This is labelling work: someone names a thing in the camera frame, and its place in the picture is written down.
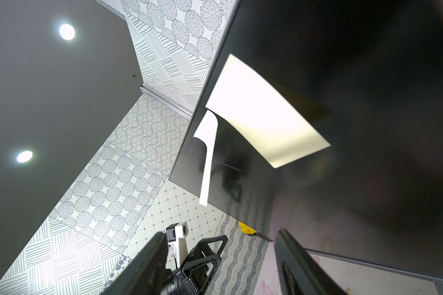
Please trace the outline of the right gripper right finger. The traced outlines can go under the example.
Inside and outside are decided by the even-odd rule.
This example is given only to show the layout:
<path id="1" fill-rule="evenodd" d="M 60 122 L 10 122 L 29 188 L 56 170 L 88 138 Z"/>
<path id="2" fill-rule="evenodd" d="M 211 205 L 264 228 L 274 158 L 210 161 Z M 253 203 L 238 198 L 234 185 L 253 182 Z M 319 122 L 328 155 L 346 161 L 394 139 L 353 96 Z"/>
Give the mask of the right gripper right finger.
<path id="1" fill-rule="evenodd" d="M 274 252 L 282 294 L 345 294 L 286 229 L 277 233 Z"/>

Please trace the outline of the green sticky note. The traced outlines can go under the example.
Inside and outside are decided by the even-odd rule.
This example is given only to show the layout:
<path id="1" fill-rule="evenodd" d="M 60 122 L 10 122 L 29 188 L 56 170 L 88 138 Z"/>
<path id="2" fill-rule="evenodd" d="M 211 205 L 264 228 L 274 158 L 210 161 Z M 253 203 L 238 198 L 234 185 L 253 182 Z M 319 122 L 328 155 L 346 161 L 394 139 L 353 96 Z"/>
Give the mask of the green sticky note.
<path id="1" fill-rule="evenodd" d="M 218 120 L 214 113 L 207 110 L 202 121 L 194 133 L 194 138 L 201 140 L 206 146 L 206 158 L 204 160 L 203 179 L 199 204 L 206 207 L 209 197 L 210 175 L 214 155 L 215 140 L 217 135 Z"/>

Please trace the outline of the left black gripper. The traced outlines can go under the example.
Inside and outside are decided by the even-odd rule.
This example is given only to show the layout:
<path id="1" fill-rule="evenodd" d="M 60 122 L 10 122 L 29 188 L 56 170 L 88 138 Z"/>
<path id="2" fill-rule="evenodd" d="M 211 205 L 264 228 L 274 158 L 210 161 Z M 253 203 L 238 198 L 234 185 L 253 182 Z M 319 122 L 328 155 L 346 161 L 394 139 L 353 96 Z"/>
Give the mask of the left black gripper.
<path id="1" fill-rule="evenodd" d="M 200 240 L 184 260 L 180 278 L 176 272 L 165 270 L 160 295 L 203 295 L 222 263 L 227 243 L 226 235 Z"/>

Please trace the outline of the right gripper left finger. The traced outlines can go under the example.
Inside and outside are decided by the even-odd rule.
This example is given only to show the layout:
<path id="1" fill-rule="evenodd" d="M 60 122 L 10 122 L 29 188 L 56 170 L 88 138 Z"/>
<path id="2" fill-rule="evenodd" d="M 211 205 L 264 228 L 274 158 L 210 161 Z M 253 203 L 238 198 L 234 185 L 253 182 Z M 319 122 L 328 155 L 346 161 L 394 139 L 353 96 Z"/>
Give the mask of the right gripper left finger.
<path id="1" fill-rule="evenodd" d="M 164 286 L 168 250 L 166 234 L 157 232 L 103 294 L 159 295 Z"/>

